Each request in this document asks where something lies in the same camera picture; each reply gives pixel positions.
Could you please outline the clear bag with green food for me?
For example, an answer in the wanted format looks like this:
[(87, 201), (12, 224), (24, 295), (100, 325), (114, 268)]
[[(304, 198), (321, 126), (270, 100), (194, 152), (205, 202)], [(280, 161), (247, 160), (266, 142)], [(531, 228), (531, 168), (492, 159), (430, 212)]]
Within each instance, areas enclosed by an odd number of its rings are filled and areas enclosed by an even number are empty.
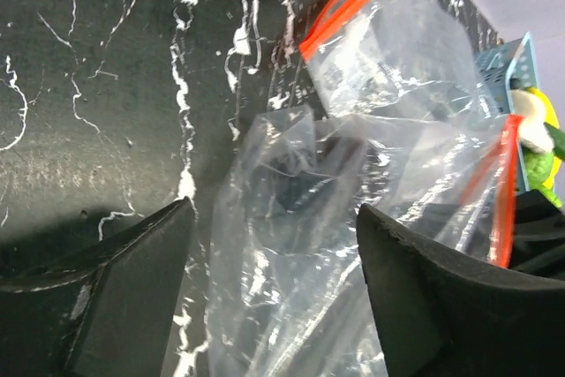
[(318, 120), (307, 107), (256, 116), (215, 201), (210, 374), (385, 375), (360, 208), (502, 264), (518, 126), (516, 116)]

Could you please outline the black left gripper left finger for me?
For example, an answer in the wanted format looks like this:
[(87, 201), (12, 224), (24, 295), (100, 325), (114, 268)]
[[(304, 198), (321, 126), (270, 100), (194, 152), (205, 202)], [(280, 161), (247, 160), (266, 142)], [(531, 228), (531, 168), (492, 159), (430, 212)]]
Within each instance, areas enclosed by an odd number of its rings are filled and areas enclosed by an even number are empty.
[(157, 376), (194, 210), (176, 200), (111, 238), (1, 280), (3, 376)]

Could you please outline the clear zip bag red seal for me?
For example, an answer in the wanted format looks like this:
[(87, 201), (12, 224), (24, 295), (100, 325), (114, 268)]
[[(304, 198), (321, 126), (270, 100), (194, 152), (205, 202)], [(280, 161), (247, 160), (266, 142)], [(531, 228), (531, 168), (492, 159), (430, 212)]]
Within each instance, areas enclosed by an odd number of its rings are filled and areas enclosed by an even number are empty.
[(332, 117), (490, 112), (469, 38), (437, 0), (330, 0), (299, 49)]

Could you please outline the light blue plastic basket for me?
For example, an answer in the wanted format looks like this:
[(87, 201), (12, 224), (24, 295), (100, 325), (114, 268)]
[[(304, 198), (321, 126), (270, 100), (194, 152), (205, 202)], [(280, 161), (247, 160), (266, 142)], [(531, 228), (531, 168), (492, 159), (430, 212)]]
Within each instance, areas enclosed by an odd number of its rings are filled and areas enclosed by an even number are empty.
[[(475, 55), (475, 62), (501, 114), (515, 115), (510, 91), (539, 85), (535, 50), (530, 34), (484, 50)], [(516, 160), (516, 193), (530, 190), (525, 166), (524, 149), (518, 135)]]

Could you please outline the white fake garlic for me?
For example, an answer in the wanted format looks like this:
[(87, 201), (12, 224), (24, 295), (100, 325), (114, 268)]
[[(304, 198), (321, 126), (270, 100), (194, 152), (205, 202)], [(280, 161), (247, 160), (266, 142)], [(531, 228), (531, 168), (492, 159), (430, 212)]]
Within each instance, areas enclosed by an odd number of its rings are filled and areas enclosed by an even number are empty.
[(514, 113), (523, 118), (518, 128), (519, 139), (525, 147), (533, 152), (552, 153), (554, 142), (545, 127), (545, 106), (527, 88), (510, 91)]

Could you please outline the yellow fake banana bunch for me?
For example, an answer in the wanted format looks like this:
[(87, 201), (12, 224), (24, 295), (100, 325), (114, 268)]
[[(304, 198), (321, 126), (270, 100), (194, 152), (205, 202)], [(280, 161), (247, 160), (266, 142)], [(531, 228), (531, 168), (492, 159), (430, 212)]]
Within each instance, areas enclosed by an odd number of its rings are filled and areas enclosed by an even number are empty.
[(560, 129), (559, 119), (549, 98), (536, 87), (528, 87), (527, 90), (543, 102), (546, 109), (545, 122), (557, 129)]

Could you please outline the green fake cucumber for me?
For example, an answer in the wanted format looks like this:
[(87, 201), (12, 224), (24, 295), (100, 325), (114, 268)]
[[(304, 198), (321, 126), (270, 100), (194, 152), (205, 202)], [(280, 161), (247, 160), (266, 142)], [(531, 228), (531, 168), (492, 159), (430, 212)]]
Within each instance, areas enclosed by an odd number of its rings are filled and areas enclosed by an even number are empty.
[(565, 133), (555, 126), (545, 123), (546, 130), (554, 142), (554, 155), (561, 161), (565, 161)]

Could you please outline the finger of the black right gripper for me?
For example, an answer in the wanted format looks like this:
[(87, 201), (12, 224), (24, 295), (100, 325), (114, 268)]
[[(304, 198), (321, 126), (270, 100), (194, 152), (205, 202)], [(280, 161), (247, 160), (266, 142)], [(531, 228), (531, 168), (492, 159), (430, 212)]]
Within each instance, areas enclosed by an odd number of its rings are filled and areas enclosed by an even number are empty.
[(539, 190), (516, 197), (514, 241), (509, 268), (564, 279), (564, 211)]

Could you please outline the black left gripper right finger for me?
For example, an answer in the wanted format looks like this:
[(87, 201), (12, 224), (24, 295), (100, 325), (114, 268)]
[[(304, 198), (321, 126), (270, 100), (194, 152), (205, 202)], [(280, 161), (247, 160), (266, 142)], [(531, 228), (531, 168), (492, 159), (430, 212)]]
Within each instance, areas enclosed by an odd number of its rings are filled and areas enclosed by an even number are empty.
[(389, 375), (563, 375), (562, 281), (477, 260), (367, 205), (357, 239)]

